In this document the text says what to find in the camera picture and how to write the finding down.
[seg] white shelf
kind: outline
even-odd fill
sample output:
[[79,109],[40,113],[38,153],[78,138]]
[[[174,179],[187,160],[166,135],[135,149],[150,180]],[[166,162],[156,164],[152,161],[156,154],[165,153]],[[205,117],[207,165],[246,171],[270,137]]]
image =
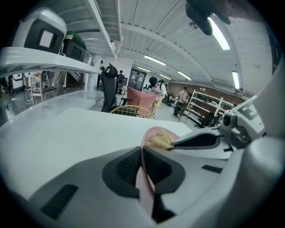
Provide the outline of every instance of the white shelf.
[[198,99],[198,98],[192,98],[192,99],[195,99],[195,100],[197,100],[197,101],[199,101],[199,102],[202,102],[203,104],[206,104],[206,105],[209,105],[209,106],[211,106],[211,107],[213,107],[213,108],[217,108],[218,106],[214,106],[214,105],[212,105],[212,104],[210,104],[210,103],[207,103],[207,102],[205,102],[205,101],[203,101],[203,100],[201,100],[201,99]]
[[196,120],[198,123],[201,124],[201,122],[200,122],[200,120],[198,119],[198,117],[196,117],[194,114],[191,114],[191,113],[190,113],[188,116],[189,116],[190,118]]
[[227,102],[227,101],[222,101],[225,105],[227,105],[227,106],[230,106],[230,107],[232,107],[233,106],[233,104],[231,104],[230,102]]
[[192,112],[192,113],[196,113],[196,114],[199,115],[200,117],[203,117],[203,118],[204,118],[204,116],[202,116],[200,113],[196,112],[196,111],[193,110],[193,109],[191,109],[191,112]]
[[201,96],[212,98],[213,100],[216,100],[216,101],[220,101],[220,98],[216,98],[216,97],[210,96],[208,94],[204,94],[204,93],[200,93],[200,92],[196,92],[196,91],[195,91],[195,93],[200,94]]
[[190,103],[190,104],[192,104],[192,105],[194,105],[194,106],[196,106],[196,107],[198,107],[198,108],[200,108],[200,109],[203,109],[204,111],[206,111],[206,112],[210,112],[209,110],[207,110],[207,109],[205,109],[205,108],[202,108],[202,107],[200,107],[200,106],[198,106],[198,105],[196,105],[196,104],[194,104],[194,103]]
[[86,63],[50,52],[18,47],[1,50],[0,77],[45,70],[102,73]]

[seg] backpack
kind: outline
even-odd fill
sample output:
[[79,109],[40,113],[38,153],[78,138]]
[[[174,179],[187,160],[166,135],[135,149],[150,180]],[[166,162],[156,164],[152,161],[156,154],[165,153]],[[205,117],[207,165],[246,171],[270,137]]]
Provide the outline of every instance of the backpack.
[[161,90],[161,85],[164,84],[165,88],[166,88],[166,93],[168,92],[168,84],[166,84],[165,82],[162,82],[159,86],[160,90]]
[[118,82],[123,83],[124,77],[122,74],[119,74]]

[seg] ceiling light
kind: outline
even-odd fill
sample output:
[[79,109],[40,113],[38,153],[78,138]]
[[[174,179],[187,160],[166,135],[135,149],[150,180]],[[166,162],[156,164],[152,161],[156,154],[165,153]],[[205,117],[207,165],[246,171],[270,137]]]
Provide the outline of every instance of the ceiling light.
[[165,78],[167,78],[168,80],[171,80],[170,78],[168,78],[168,77],[166,77],[166,76],[164,76],[164,75],[162,75],[162,74],[160,74],[160,76],[161,76],[161,77],[165,77]]
[[213,35],[221,45],[222,49],[225,50],[230,50],[230,47],[226,41],[226,38],[223,36],[221,30],[218,28],[218,26],[215,24],[215,22],[208,17],[208,20],[211,23],[212,29],[213,29]]
[[161,64],[161,65],[166,65],[165,63],[163,63],[163,62],[161,62],[161,61],[158,61],[158,60],[156,60],[156,59],[154,59],[154,58],[152,58],[152,57],[149,57],[149,56],[147,56],[147,55],[145,55],[144,56],[146,59],[149,59],[149,60],[152,60],[152,61],[154,61],[154,62],[157,62],[157,63],[159,63],[159,64]]
[[187,78],[188,80],[192,80],[191,78],[189,78],[188,76],[186,76],[185,74],[183,74],[182,72],[178,71],[179,74],[181,74],[182,76],[184,76],[185,78]]
[[240,82],[239,82],[239,76],[238,76],[236,71],[232,72],[232,77],[233,77],[233,81],[235,82],[235,88],[237,90],[239,90],[240,89]]
[[139,67],[139,66],[137,66],[137,68],[142,69],[142,70],[145,70],[145,71],[147,71],[147,72],[150,72],[150,70],[147,70],[147,69],[141,68],[141,67]]

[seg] chair backrest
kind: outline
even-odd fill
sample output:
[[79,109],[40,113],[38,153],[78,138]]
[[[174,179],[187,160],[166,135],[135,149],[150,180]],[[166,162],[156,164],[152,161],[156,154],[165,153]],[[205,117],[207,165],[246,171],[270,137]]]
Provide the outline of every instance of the chair backrest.
[[106,72],[102,71],[101,75],[102,88],[104,93],[104,104],[101,109],[101,112],[110,112],[111,107],[114,106],[116,102],[115,94],[115,78],[107,77]]
[[203,121],[205,121],[207,123],[206,126],[208,126],[213,119],[214,119],[214,114],[210,112],[205,116]]
[[146,94],[128,87],[127,98],[133,100],[128,101],[128,105],[136,105],[150,111],[156,97],[154,94]]

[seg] white table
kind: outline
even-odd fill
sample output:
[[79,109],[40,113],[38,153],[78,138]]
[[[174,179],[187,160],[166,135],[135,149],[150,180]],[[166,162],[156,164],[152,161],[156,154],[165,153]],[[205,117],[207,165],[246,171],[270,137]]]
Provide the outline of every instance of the white table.
[[79,91],[52,98],[0,128],[1,174],[10,189],[29,199],[40,186],[82,160],[140,146],[153,126],[179,137],[191,132],[183,123],[87,110],[101,95]]

